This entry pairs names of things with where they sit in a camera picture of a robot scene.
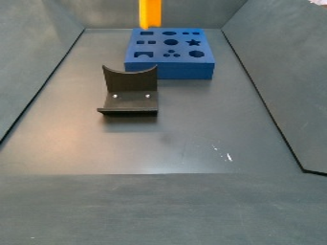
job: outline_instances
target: black bracket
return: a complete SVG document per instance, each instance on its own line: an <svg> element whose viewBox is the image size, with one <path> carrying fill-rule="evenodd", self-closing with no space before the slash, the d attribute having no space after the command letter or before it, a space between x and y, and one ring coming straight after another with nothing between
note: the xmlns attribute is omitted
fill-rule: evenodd
<svg viewBox="0 0 327 245"><path fill-rule="evenodd" d="M157 66L149 70L125 73L102 66L106 84L105 115L117 113L157 113Z"/></svg>

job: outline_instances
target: orange object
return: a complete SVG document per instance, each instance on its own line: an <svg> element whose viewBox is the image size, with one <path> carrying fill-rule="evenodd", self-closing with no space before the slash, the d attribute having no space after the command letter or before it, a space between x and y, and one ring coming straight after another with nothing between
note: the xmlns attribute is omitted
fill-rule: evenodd
<svg viewBox="0 0 327 245"><path fill-rule="evenodd" d="M138 0L138 27L161 26L161 0Z"/></svg>

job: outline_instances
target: gray wall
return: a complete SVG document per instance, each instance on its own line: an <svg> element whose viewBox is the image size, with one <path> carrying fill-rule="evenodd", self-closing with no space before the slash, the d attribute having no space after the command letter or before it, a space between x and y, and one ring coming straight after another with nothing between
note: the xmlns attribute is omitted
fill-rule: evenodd
<svg viewBox="0 0 327 245"><path fill-rule="evenodd" d="M325 23L327 11L306 0L249 0L222 27L302 168L320 172L327 172Z"/></svg>
<svg viewBox="0 0 327 245"><path fill-rule="evenodd" d="M86 28L137 26L137 0L54 0ZM162 0L165 27L220 28L246 0Z"/></svg>
<svg viewBox="0 0 327 245"><path fill-rule="evenodd" d="M49 0L0 0L0 140L82 27Z"/></svg>

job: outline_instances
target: blue foam block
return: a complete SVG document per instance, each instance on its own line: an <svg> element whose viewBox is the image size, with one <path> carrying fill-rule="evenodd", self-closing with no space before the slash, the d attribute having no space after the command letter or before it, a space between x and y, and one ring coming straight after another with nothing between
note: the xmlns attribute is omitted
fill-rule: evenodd
<svg viewBox="0 0 327 245"><path fill-rule="evenodd" d="M158 79L210 79L214 58L201 29L133 29L125 56L125 71L157 64Z"/></svg>

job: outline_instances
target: circular hole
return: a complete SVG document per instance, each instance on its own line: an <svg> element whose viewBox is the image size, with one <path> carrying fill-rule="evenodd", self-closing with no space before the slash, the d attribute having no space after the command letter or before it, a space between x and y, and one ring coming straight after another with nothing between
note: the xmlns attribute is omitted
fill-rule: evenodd
<svg viewBox="0 0 327 245"><path fill-rule="evenodd" d="M164 34L164 35L174 35L176 32L164 32L162 34Z"/></svg>
<svg viewBox="0 0 327 245"><path fill-rule="evenodd" d="M176 45L178 43L178 41L174 39L168 39L162 43L172 46L172 45Z"/></svg>
<svg viewBox="0 0 327 245"><path fill-rule="evenodd" d="M204 57L204 53L201 51L193 50L189 52L189 56L192 57Z"/></svg>

